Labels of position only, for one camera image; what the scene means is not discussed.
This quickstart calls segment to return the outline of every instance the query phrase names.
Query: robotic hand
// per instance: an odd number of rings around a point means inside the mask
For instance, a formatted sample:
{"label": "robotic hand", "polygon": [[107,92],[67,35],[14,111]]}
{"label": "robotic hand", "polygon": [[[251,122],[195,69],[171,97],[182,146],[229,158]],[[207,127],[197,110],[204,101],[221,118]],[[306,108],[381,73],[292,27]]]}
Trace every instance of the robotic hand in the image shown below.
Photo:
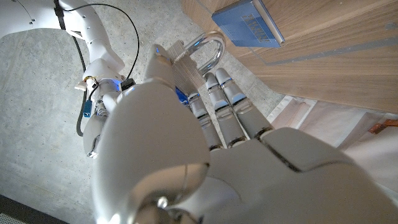
{"label": "robotic hand", "polygon": [[200,95],[190,94],[191,111],[183,106],[167,52],[152,48],[146,81],[113,109],[96,148],[98,223],[398,220],[340,151],[295,129],[273,130],[226,70],[205,80],[227,149]]}

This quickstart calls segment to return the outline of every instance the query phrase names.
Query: robotic finger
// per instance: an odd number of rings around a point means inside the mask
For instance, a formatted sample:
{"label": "robotic finger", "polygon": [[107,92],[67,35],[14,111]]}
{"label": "robotic finger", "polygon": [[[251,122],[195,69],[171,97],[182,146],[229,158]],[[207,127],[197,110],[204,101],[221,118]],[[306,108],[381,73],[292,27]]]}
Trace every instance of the robotic finger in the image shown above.
{"label": "robotic finger", "polygon": [[210,115],[208,114],[203,101],[198,93],[194,93],[189,97],[189,107],[192,110],[193,115],[199,120],[203,134],[206,137],[207,146],[209,150],[221,149],[223,143],[217,134],[217,130],[211,121]]}
{"label": "robotic finger", "polygon": [[217,69],[216,79],[222,87],[229,105],[251,139],[260,139],[262,134],[273,129],[268,120],[246,97],[225,69]]}
{"label": "robotic finger", "polygon": [[246,136],[241,129],[234,111],[229,105],[223,90],[221,89],[216,77],[212,73],[205,75],[206,88],[210,95],[211,103],[214,106],[218,124],[225,143],[228,148],[233,147],[246,140]]}

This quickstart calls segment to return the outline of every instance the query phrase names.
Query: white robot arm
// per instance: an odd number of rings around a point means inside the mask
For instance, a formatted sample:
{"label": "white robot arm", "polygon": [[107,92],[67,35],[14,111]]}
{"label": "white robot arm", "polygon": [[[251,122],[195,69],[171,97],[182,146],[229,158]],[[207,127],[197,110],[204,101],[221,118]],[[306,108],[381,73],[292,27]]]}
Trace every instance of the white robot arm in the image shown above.
{"label": "white robot arm", "polygon": [[200,95],[186,93],[188,107],[178,100],[176,59],[162,46],[151,48],[144,83],[121,91],[124,64],[95,11],[55,2],[1,0],[0,37],[54,28],[85,40],[90,65],[79,87],[97,88],[83,136],[96,157],[97,223],[398,222],[397,208],[351,159],[300,131],[274,130],[222,68],[205,80],[226,149]]}

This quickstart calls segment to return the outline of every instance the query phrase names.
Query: black cable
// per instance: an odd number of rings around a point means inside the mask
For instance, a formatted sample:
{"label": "black cable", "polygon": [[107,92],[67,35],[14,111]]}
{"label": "black cable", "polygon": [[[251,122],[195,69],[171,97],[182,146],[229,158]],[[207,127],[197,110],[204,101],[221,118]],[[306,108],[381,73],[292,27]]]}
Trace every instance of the black cable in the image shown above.
{"label": "black cable", "polygon": [[86,71],[86,64],[85,64],[85,61],[83,59],[83,55],[81,54],[79,43],[77,42],[76,37],[72,36],[72,38],[73,38],[73,41],[75,42],[77,51],[79,52],[81,66],[83,66],[83,72],[85,72]]}
{"label": "black cable", "polygon": [[[73,38],[73,41],[75,42],[77,51],[79,52],[81,66],[83,66],[83,72],[85,72],[86,65],[85,65],[85,61],[83,59],[83,55],[81,54],[79,43],[77,42],[76,37],[72,36],[72,38]],[[81,119],[83,118],[83,109],[85,107],[86,98],[87,98],[87,90],[83,94],[83,102],[81,103],[80,113],[79,113],[79,117],[77,118],[77,123],[76,123],[76,132],[80,137],[83,137],[83,132],[81,131]]]}
{"label": "black cable", "polygon": [[96,87],[94,87],[93,91],[91,91],[90,96],[88,97],[88,100],[91,100],[91,96],[93,96],[94,91],[99,87],[100,85],[97,84]]}
{"label": "black cable", "polygon": [[117,9],[117,10],[123,12],[123,14],[126,15],[127,18],[129,18],[129,20],[130,20],[132,26],[134,27],[134,30],[136,31],[136,35],[137,35],[137,55],[136,55],[136,59],[134,60],[133,65],[132,65],[132,67],[131,67],[131,69],[130,69],[129,75],[127,76],[127,78],[130,78],[132,69],[133,69],[134,66],[136,65],[137,58],[138,58],[138,53],[139,53],[139,37],[138,37],[138,32],[137,32],[136,25],[134,25],[133,21],[131,20],[131,18],[129,17],[129,15],[127,15],[127,13],[125,13],[125,12],[124,12],[123,10],[121,10],[120,8],[118,8],[118,7],[116,7],[116,6],[111,6],[111,5],[109,5],[109,4],[102,4],[102,3],[85,4],[85,5],[83,5],[83,6],[79,6],[79,7],[74,8],[74,9],[67,9],[67,10],[65,9],[65,11],[67,11],[67,12],[72,12],[72,11],[75,11],[75,10],[78,10],[78,9],[81,9],[81,8],[87,7],[87,6],[108,6],[108,7],[111,7],[111,8],[114,8],[114,9]]}

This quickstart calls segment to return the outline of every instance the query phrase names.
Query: concrete floor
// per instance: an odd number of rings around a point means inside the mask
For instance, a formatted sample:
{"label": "concrete floor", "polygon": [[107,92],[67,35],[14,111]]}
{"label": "concrete floor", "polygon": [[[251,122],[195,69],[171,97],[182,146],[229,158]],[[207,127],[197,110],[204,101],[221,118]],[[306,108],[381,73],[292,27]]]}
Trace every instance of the concrete floor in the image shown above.
{"label": "concrete floor", "polygon": [[[187,43],[201,33],[182,12],[179,0],[95,2],[120,7],[135,22],[141,41],[132,74],[137,83],[142,82],[151,44],[168,48],[177,39]],[[95,9],[112,48],[126,64],[121,72],[126,75],[137,48],[132,25],[114,9]],[[85,44],[79,43],[88,64]],[[68,223],[93,223],[92,160],[75,131],[83,92],[74,89],[82,70],[72,38],[52,29],[9,34],[0,40],[0,57],[0,194]],[[220,66],[265,116],[283,98],[230,54]],[[200,92],[208,102],[203,88]]]}

